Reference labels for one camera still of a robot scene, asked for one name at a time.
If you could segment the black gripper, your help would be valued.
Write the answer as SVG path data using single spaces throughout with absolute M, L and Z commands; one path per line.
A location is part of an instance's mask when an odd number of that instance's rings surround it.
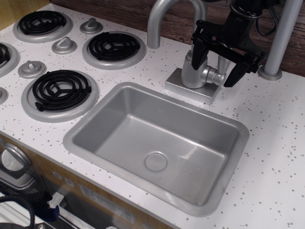
M 224 87 L 233 87 L 245 72 L 256 72 L 265 52 L 251 40 L 249 32 L 262 13 L 262 5 L 230 5 L 224 24 L 198 20 L 192 37 L 193 69 L 198 70 L 208 52 L 213 51 L 236 63 Z

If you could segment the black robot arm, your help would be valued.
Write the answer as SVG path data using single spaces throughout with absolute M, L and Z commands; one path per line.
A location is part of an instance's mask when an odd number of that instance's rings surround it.
M 249 32 L 263 10 L 268 9 L 274 21 L 277 21 L 274 5 L 279 0 L 233 0 L 230 13 L 224 24 L 204 20 L 196 22 L 197 28 L 192 35 L 192 67 L 198 70 L 204 63 L 209 51 L 235 63 L 224 83 L 233 87 L 246 73 L 255 73 L 266 53 L 250 38 Z

